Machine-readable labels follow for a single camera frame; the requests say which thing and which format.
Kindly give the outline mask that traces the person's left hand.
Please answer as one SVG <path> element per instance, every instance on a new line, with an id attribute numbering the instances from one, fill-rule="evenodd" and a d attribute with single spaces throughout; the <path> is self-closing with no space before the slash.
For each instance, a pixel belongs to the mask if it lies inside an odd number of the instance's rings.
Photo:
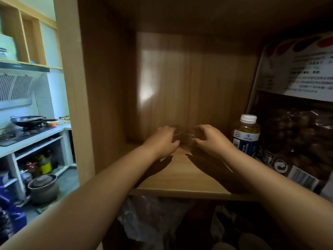
<path id="1" fill-rule="evenodd" d="M 164 159 L 172 154 L 169 153 L 169 143 L 172 142 L 174 131 L 175 127 L 159 127 L 155 133 L 144 141 L 142 146 L 148 151 L 149 155 L 152 155 L 154 160 Z"/>

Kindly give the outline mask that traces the person's right hand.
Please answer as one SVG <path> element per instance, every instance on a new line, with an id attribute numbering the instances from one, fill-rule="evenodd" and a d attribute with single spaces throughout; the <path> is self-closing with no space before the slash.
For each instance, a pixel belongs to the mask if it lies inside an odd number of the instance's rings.
<path id="1" fill-rule="evenodd" d="M 198 133 L 200 133 L 196 138 L 206 140 L 206 152 L 208 154 L 219 159 L 227 159 L 228 157 L 237 154 L 237 150 L 233 144 L 217 128 L 208 124 L 201 124 L 196 126 L 196 128 Z"/>

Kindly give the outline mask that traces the clear drinking glass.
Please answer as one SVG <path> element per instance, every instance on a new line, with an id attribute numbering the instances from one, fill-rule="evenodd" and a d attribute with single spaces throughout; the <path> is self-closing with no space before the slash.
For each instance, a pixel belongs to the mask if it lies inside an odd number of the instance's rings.
<path id="1" fill-rule="evenodd" d="M 180 147 L 184 147 L 186 143 L 186 129 L 179 126 L 174 126 L 174 127 L 175 131 L 173 133 L 172 143 L 178 140 L 180 141 Z"/>
<path id="2" fill-rule="evenodd" d="M 183 135 L 183 143 L 184 143 L 185 147 L 187 147 L 188 149 L 193 147 L 193 145 L 194 145 L 193 139 L 196 138 L 196 135 L 197 135 L 196 127 L 187 128 L 185 130 L 184 135 Z"/>

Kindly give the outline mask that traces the person's left forearm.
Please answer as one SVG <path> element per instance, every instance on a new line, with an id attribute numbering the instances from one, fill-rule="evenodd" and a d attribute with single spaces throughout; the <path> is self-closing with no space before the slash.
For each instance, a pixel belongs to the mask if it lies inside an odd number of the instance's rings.
<path id="1" fill-rule="evenodd" d="M 0 250 L 95 250 L 134 185 L 174 151 L 141 145 L 52 205 Z"/>

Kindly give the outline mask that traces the person's right forearm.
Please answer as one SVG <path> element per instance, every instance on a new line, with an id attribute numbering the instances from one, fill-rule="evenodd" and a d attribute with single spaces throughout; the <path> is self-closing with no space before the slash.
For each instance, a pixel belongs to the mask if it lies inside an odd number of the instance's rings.
<path id="1" fill-rule="evenodd" d="M 234 146 L 219 149 L 218 155 L 288 232 L 311 249 L 333 250 L 333 203 Z"/>

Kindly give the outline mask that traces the white-capped drink bottle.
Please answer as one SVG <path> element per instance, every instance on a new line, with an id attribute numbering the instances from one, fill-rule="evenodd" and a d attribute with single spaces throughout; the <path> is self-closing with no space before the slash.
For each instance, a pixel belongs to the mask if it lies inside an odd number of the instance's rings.
<path id="1" fill-rule="evenodd" d="M 260 129 L 255 115 L 242 114 L 233 126 L 231 142 L 238 150 L 253 157 L 258 148 Z"/>

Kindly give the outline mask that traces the wooden cabinet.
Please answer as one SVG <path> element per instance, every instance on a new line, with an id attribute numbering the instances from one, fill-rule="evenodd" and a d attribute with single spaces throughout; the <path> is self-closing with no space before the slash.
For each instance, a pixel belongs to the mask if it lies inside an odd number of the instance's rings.
<path id="1" fill-rule="evenodd" d="M 54 0 L 80 185 L 158 127 L 224 134 L 333 0 Z"/>

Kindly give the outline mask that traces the clear plastic bag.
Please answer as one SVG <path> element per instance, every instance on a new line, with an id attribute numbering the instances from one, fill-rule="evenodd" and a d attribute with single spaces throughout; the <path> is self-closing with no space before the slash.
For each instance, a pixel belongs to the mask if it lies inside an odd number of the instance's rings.
<path id="1" fill-rule="evenodd" d="M 128 196 L 117 216 L 129 239 L 142 243 L 142 250 L 169 250 L 176 230 L 194 199 Z"/>

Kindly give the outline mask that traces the large bag of brown nuts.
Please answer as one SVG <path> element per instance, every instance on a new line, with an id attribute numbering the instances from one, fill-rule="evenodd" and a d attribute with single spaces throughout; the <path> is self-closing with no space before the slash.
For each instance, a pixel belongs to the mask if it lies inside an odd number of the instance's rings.
<path id="1" fill-rule="evenodd" d="M 247 112 L 255 158 L 333 203 L 333 31 L 267 44 Z"/>

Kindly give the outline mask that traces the yellow oil bottle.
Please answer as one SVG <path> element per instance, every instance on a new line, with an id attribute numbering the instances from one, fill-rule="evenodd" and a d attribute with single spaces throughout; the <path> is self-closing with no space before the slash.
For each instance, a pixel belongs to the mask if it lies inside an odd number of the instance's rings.
<path id="1" fill-rule="evenodd" d="M 52 164 L 51 164 L 51 159 L 49 157 L 45 157 L 44 155 L 39 155 L 37 157 L 37 162 L 40 167 L 41 175 L 52 173 Z"/>

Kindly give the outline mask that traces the grey clay pot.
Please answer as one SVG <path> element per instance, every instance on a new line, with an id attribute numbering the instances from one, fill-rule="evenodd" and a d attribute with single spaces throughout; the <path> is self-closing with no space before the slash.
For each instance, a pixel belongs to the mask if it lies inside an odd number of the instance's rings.
<path id="1" fill-rule="evenodd" d="M 58 177 L 55 174 L 41 175 L 29 182 L 28 189 L 34 205 L 50 203 L 56 200 L 60 191 Z"/>

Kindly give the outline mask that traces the black wok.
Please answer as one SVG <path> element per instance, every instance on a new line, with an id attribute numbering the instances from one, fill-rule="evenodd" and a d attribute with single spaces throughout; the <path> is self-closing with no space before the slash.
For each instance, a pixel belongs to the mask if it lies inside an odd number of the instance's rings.
<path id="1" fill-rule="evenodd" d="M 24 116 L 24 117 L 11 116 L 10 121 L 11 123 L 19 127 L 33 128 L 48 121 L 57 121 L 57 119 L 48 119 L 44 116 Z"/>

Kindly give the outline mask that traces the black gas stove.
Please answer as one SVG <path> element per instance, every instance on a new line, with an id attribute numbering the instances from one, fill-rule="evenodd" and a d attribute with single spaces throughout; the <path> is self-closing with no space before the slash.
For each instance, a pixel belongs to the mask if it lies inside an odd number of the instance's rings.
<path id="1" fill-rule="evenodd" d="M 31 138 L 33 136 L 36 136 L 38 134 L 41 134 L 45 131 L 48 131 L 48 130 L 51 130 L 54 128 L 56 128 L 56 127 L 39 125 L 39 126 L 35 126 L 33 128 L 23 127 L 20 129 L 2 133 L 2 134 L 0 134 L 0 147 L 7 147 L 10 145 L 13 145 L 15 143 L 18 143 L 20 141 Z"/>

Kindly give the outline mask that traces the silver range hood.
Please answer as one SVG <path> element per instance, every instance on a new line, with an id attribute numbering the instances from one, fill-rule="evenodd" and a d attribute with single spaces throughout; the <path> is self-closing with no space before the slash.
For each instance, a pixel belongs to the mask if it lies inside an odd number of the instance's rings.
<path id="1" fill-rule="evenodd" d="M 50 68 L 0 60 L 0 111 L 32 104 L 35 84 Z"/>

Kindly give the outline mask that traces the blue patterned bag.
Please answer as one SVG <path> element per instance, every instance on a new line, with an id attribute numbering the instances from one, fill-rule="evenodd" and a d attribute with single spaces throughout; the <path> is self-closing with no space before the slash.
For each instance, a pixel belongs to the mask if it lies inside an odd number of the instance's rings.
<path id="1" fill-rule="evenodd" d="M 7 240 L 27 225 L 27 216 L 15 204 L 0 177 L 0 241 Z"/>

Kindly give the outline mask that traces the white kitchen counter frame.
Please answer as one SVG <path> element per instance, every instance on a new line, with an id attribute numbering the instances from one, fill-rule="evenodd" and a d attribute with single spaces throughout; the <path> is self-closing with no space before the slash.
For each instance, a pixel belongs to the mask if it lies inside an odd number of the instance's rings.
<path id="1" fill-rule="evenodd" d="M 57 167 L 52 171 L 55 175 L 60 176 L 68 169 L 77 168 L 70 142 L 71 131 L 71 124 L 65 123 L 10 146 L 0 147 L 0 172 L 8 173 L 4 188 L 14 196 L 19 207 L 24 206 L 30 199 L 23 182 L 23 172 L 20 171 L 29 159 L 49 150 L 57 161 Z"/>

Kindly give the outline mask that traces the wooden wall shelf unit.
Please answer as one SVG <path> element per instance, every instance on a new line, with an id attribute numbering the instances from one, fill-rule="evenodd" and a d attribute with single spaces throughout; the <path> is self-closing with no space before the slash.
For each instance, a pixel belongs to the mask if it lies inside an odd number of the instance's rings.
<path id="1" fill-rule="evenodd" d="M 13 38 L 14 62 L 62 69 L 57 23 L 19 0 L 0 0 L 4 35 Z"/>

